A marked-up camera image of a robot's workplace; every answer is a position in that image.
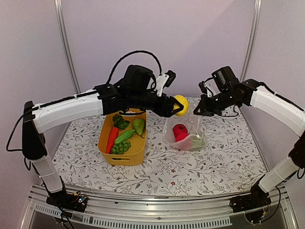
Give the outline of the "yellow toy apple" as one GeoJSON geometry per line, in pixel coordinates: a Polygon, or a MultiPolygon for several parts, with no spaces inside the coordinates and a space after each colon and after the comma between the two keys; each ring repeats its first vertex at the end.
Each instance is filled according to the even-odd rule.
{"type": "Polygon", "coordinates": [[[189,109],[188,100],[182,95],[175,95],[174,98],[183,105],[183,110],[177,112],[175,115],[184,116],[185,114],[187,114],[188,109],[189,109]]]}

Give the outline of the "red toy apple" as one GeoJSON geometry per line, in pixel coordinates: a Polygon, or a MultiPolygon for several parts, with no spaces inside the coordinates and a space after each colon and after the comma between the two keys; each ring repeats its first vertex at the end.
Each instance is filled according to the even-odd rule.
{"type": "Polygon", "coordinates": [[[183,124],[176,124],[174,127],[173,127],[173,134],[174,134],[174,137],[177,137],[179,134],[181,133],[188,133],[188,130],[186,128],[185,125],[183,124]]]}

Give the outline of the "clear polka dot zip bag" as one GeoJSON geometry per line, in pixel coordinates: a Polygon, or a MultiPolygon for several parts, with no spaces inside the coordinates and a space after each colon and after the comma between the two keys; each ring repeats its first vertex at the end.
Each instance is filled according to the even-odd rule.
{"type": "Polygon", "coordinates": [[[200,116],[194,115],[195,103],[189,104],[188,112],[181,117],[167,119],[163,129],[163,138],[170,146],[188,151],[200,151],[207,145],[200,116]]]}

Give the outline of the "green toy apple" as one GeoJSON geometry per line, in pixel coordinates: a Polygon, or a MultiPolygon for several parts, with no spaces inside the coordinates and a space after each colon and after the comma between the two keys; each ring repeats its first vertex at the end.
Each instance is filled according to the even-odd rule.
{"type": "Polygon", "coordinates": [[[189,150],[200,151],[206,147],[206,141],[204,138],[191,137],[189,150]]]}

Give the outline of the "pink red toy peach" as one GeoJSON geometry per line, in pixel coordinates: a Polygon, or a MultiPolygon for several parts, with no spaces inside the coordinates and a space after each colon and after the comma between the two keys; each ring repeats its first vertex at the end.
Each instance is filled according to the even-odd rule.
{"type": "Polygon", "coordinates": [[[185,138],[187,138],[189,136],[188,133],[180,133],[179,135],[177,135],[177,137],[175,138],[176,142],[180,142],[182,140],[184,140],[185,138]]]}

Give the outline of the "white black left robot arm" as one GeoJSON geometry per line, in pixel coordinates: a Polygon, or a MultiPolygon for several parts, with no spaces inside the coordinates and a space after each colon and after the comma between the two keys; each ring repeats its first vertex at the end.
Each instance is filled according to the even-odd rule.
{"type": "Polygon", "coordinates": [[[47,153],[43,134],[61,124],[95,115],[126,112],[130,108],[150,110],[160,117],[187,112],[187,106],[163,93],[176,74],[169,70],[155,77],[152,70],[130,65],[118,82],[107,82],[81,94],[34,105],[24,105],[22,121],[22,153],[32,162],[46,190],[60,207],[67,207],[71,197],[64,191],[64,182],[47,153]]]}

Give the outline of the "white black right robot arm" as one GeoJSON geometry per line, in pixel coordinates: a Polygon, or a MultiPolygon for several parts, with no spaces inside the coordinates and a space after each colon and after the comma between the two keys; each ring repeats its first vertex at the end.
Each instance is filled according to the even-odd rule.
{"type": "Polygon", "coordinates": [[[239,81],[229,66],[213,72],[211,79],[214,80],[219,93],[210,94],[206,81],[200,82],[202,95],[193,112],[194,115],[221,116],[228,107],[246,105],[263,111],[281,122],[299,138],[288,156],[252,187],[253,193],[247,196],[246,203],[250,208],[256,208],[264,202],[264,193],[271,191],[305,167],[305,110],[272,91],[263,82],[254,79],[239,81]]]}

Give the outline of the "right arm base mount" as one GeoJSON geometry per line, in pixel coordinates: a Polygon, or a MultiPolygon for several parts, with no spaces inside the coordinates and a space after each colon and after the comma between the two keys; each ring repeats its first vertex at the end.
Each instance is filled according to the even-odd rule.
{"type": "Polygon", "coordinates": [[[271,204],[269,193],[263,192],[258,184],[254,184],[247,195],[239,195],[230,199],[229,206],[233,213],[245,212],[245,218],[252,224],[261,223],[271,204]]]}

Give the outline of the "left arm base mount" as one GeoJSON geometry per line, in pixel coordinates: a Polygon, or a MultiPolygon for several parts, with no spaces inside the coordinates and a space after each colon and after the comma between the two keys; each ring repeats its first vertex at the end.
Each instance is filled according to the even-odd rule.
{"type": "Polygon", "coordinates": [[[51,193],[47,188],[47,204],[56,206],[59,209],[68,209],[77,212],[85,212],[88,202],[88,196],[81,194],[79,191],[70,194],[66,191],[65,186],[62,190],[51,193]]]}

